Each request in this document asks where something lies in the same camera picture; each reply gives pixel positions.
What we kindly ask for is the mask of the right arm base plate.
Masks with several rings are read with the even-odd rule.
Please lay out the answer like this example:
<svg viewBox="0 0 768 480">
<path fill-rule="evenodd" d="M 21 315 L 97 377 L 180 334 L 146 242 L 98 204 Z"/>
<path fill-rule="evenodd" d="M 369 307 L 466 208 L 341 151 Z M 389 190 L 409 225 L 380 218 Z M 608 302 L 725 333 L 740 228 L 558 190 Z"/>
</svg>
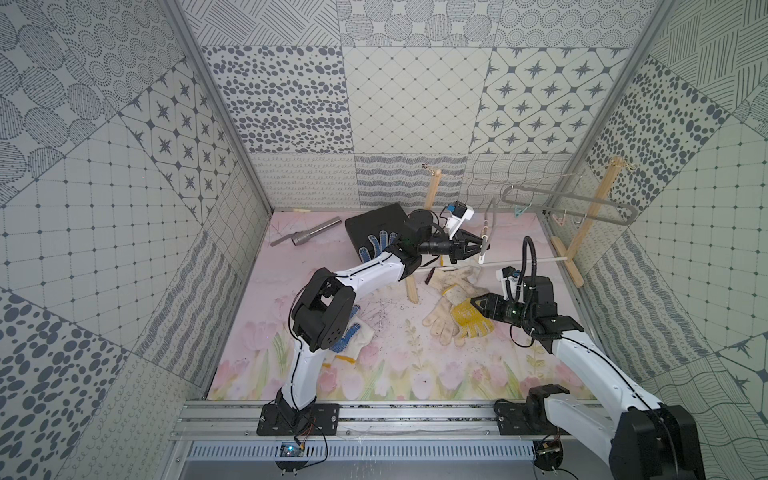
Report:
<svg viewBox="0 0 768 480">
<path fill-rule="evenodd" d="M 499 399 L 493 404 L 498 433 L 501 436 L 535 435 L 541 432 L 525 414 L 525 404 Z"/>
</svg>

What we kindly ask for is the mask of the beige knit gloves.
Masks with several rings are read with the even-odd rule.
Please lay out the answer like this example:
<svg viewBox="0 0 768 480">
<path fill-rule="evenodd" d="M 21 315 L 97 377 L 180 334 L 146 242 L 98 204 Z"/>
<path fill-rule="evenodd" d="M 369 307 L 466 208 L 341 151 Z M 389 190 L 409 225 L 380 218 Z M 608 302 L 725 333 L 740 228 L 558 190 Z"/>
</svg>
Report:
<svg viewBox="0 0 768 480">
<path fill-rule="evenodd" d="M 454 270 L 436 270 L 428 285 L 438 291 L 440 299 L 434 309 L 424 318 L 422 324 L 429 328 L 430 334 L 442 346 L 454 343 L 458 327 L 451 317 L 451 308 L 465 299 L 472 299 L 488 292 L 476 284 L 481 269 L 478 267 L 463 267 Z"/>
</svg>

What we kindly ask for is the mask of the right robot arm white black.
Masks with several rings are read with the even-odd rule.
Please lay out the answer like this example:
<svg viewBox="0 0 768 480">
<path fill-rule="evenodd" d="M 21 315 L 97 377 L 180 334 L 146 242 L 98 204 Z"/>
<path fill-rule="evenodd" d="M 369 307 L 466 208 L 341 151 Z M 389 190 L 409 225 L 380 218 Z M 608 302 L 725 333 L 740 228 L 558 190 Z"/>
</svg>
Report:
<svg viewBox="0 0 768 480">
<path fill-rule="evenodd" d="M 533 240 L 522 243 L 522 268 L 501 295 L 470 301 L 484 318 L 521 329 L 568 367 L 605 410 L 598 415 L 560 385 L 531 389 L 523 416 L 534 429 L 563 430 L 609 467 L 616 479 L 702 479 L 698 430 L 682 406 L 668 405 L 610 360 L 572 317 L 561 315 L 549 278 L 538 273 Z"/>
</svg>

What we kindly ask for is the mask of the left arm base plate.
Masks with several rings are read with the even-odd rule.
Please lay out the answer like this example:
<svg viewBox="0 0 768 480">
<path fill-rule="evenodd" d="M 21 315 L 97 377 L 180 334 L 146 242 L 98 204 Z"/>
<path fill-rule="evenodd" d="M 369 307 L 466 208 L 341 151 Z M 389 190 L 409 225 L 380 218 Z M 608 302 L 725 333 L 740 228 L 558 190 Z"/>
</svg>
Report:
<svg viewBox="0 0 768 480">
<path fill-rule="evenodd" d="M 258 436 L 334 436 L 337 433 L 340 405 L 314 403 L 301 411 L 269 403 L 259 417 Z"/>
</svg>

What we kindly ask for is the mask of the white clothes peg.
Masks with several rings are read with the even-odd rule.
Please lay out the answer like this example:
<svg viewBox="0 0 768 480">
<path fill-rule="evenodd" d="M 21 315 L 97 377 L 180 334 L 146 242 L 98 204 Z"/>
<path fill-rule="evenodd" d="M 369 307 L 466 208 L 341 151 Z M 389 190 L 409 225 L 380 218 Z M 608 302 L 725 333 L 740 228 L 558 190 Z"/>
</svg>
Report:
<svg viewBox="0 0 768 480">
<path fill-rule="evenodd" d="M 489 247 L 489 240 L 487 235 L 483 235 L 481 239 L 482 239 L 482 243 L 481 243 L 480 253 L 477 258 L 477 262 L 479 265 L 483 265 L 485 263 L 486 252 Z"/>
</svg>

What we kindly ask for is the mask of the grey clip hanger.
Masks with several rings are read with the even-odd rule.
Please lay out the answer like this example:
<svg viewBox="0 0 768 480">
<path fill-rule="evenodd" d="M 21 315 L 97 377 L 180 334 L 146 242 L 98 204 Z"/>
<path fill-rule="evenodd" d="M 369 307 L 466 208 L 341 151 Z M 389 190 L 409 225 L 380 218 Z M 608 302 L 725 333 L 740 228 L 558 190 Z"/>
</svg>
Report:
<svg viewBox="0 0 768 480">
<path fill-rule="evenodd" d="M 573 261 L 576 253 L 592 227 L 597 223 L 613 226 L 629 226 L 639 215 L 631 203 L 610 200 L 612 186 L 599 186 L 592 196 L 546 190 L 522 184 L 508 184 L 501 190 L 498 200 L 515 207 L 529 206 L 530 211 L 547 215 L 559 224 L 566 220 L 577 220 L 577 230 L 572 240 L 551 239 L 557 256 L 563 261 Z"/>
</svg>

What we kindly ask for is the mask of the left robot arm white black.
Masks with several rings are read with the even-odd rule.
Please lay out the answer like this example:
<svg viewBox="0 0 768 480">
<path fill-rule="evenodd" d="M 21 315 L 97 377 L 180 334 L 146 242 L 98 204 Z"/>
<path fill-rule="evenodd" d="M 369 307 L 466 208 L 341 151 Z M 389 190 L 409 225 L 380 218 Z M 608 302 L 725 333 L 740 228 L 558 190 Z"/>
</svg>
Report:
<svg viewBox="0 0 768 480">
<path fill-rule="evenodd" d="M 456 201 L 443 212 L 445 218 L 426 209 L 413 211 L 380 255 L 340 272 L 320 268 L 297 294 L 289 315 L 296 350 L 291 373 L 274 400 L 290 424 L 310 418 L 325 352 L 346 331 L 357 298 L 410 277 L 425 255 L 446 255 L 455 264 L 481 252 L 482 239 L 462 228 L 474 209 Z"/>
</svg>

